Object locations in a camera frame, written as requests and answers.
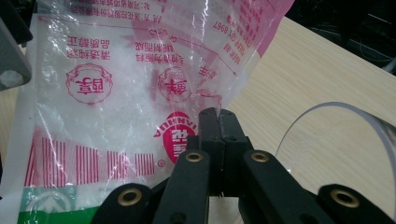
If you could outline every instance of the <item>plastic bag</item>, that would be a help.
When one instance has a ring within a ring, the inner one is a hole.
[[[168,177],[198,113],[242,89],[290,5],[41,1],[18,222],[88,223],[115,187]]]

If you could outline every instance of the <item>light wood surface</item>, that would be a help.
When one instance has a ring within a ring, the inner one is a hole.
[[[6,156],[17,89],[0,91],[0,149]],[[396,126],[396,78],[284,19],[233,111],[253,146],[276,153],[290,125],[314,105],[344,102]]]

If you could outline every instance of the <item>red chinese characters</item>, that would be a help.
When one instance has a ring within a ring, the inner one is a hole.
[[[67,37],[67,58],[110,60],[110,40],[88,37]]]
[[[172,134],[172,147],[173,155],[178,157],[182,152],[187,149],[187,136],[189,136],[187,129],[174,129],[171,131]]]
[[[201,66],[199,70],[199,75],[206,77],[208,79],[212,79],[215,77],[218,73],[210,68],[207,68],[206,65]]]
[[[139,2],[135,0],[71,0],[76,3],[87,3],[91,5],[104,7],[124,7],[130,9],[149,10],[150,4],[146,2]]]
[[[141,63],[183,64],[183,57],[175,53],[172,44],[135,42],[136,61]]]
[[[80,103],[88,105],[101,103],[111,93],[112,75],[100,65],[81,64],[66,75],[69,94]]]
[[[187,79],[179,67],[168,68],[160,74],[158,88],[162,96],[175,103],[184,102],[191,96]]]
[[[146,13],[150,12],[150,6],[148,4],[137,4],[138,5],[135,5],[134,3],[128,5],[117,5],[118,7],[87,7],[78,3],[74,3],[70,6],[70,11],[74,14],[84,16],[111,18],[126,21],[153,21],[156,23],[161,23],[163,19],[162,15]]]

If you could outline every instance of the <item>red circular logo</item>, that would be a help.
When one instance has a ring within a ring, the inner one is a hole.
[[[168,68],[160,74],[158,89],[163,97],[175,103],[186,101],[191,96],[187,79],[180,67]]]
[[[158,165],[159,167],[164,167],[165,164],[166,164],[165,160],[159,160],[159,161],[157,162],[157,165]]]
[[[103,102],[113,87],[112,75],[94,63],[80,64],[66,75],[69,94],[83,104]]]

